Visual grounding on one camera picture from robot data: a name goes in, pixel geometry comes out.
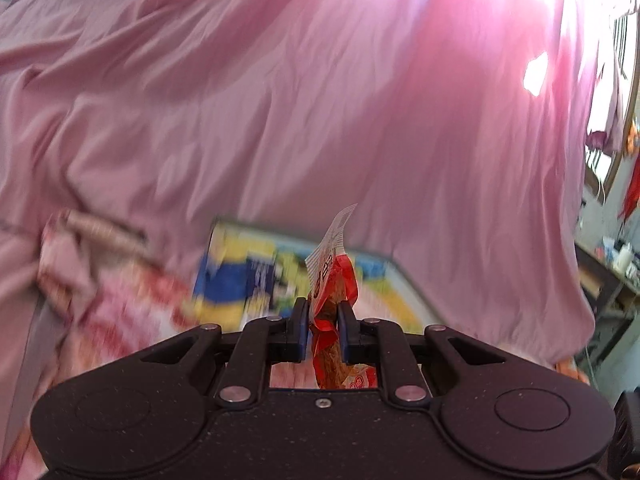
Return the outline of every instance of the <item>pink fabric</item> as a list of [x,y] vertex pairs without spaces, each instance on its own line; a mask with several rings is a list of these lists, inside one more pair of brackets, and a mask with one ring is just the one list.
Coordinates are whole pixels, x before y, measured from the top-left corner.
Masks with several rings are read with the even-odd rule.
[[[75,211],[45,226],[37,281],[66,334],[34,394],[191,328],[189,288],[142,255],[143,241]],[[46,471],[25,423],[0,480],[34,480]]]
[[0,449],[2,459],[11,443],[5,428],[14,405],[14,391],[22,365],[38,292],[33,286],[38,269],[38,241],[2,228],[0,223]]
[[454,327],[554,362],[594,323],[573,247],[590,5],[17,0],[0,14],[0,219],[36,239],[80,208],[191,280],[217,215],[317,235],[357,202],[349,245],[396,259]]

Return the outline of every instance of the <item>silver rivet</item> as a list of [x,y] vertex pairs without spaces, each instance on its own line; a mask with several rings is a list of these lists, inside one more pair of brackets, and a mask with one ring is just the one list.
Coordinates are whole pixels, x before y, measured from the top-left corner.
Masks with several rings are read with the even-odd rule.
[[251,397],[251,391],[244,386],[227,386],[220,390],[220,399],[226,402],[245,402]]
[[316,406],[318,408],[330,408],[331,404],[331,399],[316,399]]
[[396,397],[404,402],[418,402],[427,396],[427,391],[420,386],[406,384],[396,390]]

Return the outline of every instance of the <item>red snack bag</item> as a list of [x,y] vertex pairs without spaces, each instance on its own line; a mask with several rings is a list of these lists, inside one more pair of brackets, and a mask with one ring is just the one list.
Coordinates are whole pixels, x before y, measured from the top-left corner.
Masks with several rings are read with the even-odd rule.
[[311,282],[309,321],[312,356],[318,386],[326,390],[377,386],[375,370],[366,365],[342,362],[336,329],[337,305],[358,299],[353,266],[344,251],[344,225],[355,205],[340,211],[320,245],[305,260]]

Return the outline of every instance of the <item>red cloth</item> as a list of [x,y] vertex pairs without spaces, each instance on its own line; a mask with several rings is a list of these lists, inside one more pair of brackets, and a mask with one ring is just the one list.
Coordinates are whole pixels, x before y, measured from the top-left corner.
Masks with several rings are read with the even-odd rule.
[[620,216],[624,218],[625,222],[636,210],[638,200],[640,200],[640,157],[636,157],[634,174],[631,176],[631,182],[626,190],[625,201],[620,212]]

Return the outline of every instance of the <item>pink bedsheet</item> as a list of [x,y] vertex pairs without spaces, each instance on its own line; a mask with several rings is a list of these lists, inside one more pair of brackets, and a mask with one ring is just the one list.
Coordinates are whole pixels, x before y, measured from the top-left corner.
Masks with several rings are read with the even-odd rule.
[[0,14],[0,425],[37,240],[62,208],[139,230],[192,280],[216,215],[321,235],[357,202],[347,243],[393,257],[453,327],[547,362],[577,351],[594,323],[573,248],[593,5],[14,1]]

